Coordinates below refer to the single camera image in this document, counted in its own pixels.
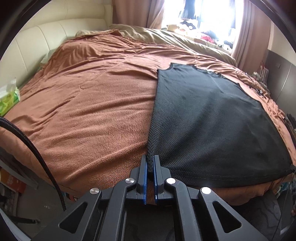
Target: green tissue package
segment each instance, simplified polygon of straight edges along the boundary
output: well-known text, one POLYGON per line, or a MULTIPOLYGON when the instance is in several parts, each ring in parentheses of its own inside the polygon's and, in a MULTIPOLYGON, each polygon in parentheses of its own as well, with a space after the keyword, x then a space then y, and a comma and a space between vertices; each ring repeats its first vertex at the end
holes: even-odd
POLYGON ((0 88, 0 116, 4 116, 20 101, 20 91, 16 86, 16 78, 0 88))

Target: headboard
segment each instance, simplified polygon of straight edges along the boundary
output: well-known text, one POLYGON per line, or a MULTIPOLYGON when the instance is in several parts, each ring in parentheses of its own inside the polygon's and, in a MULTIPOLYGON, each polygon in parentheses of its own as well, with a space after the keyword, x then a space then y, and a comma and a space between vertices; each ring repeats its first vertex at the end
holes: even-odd
POLYGON ((0 87, 14 77, 17 86, 31 78, 52 49, 78 30, 106 30, 112 0, 51 0, 19 31, 0 60, 0 87))

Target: metal screw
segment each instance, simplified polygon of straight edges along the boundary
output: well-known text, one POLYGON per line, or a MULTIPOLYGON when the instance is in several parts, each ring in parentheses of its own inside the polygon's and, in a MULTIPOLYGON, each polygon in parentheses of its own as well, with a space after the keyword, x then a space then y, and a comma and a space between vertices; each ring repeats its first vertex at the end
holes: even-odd
POLYGON ((127 184, 132 184, 134 182, 135 182, 135 179, 133 179, 132 177, 129 177, 129 178, 126 179, 127 184))
POLYGON ((100 189, 98 189, 98 188, 92 188, 89 192, 91 194, 98 194, 100 192, 100 189))
POLYGON ((201 191, 202 191, 203 194, 210 194, 211 193, 211 189, 208 188, 208 187, 203 187, 201 189, 201 191))
POLYGON ((174 179, 174 178, 168 178, 167 180, 166 180, 166 182, 168 183, 168 184, 174 184, 175 182, 176 182, 176 179, 174 179))

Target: pink curtain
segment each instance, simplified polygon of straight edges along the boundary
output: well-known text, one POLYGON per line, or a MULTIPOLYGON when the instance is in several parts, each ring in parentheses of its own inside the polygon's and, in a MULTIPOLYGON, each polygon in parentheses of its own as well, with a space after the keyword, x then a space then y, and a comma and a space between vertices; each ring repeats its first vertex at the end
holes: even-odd
POLYGON ((161 29, 165 0, 113 0, 113 23, 161 29))
POLYGON ((235 0, 237 36, 231 56, 238 68, 252 74, 260 66, 268 47, 270 19, 249 0, 235 0))

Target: bed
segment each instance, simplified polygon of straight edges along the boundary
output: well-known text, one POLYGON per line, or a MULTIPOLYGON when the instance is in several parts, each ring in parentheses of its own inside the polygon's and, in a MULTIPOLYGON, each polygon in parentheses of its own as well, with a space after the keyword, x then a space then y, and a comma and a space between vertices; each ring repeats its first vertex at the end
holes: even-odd
MULTIPOLYGON (((296 164, 283 112, 232 57, 173 33, 112 25, 112 6, 100 1, 52 0, 18 33, 1 59, 0 83, 16 77, 21 102, 5 117, 35 144, 63 191, 105 189, 128 177, 147 152, 157 70, 172 62, 220 73, 250 92, 296 164)), ((5 151, 49 182, 20 140, 3 129, 0 135, 5 151)), ((240 205, 288 178, 213 189, 240 205)))

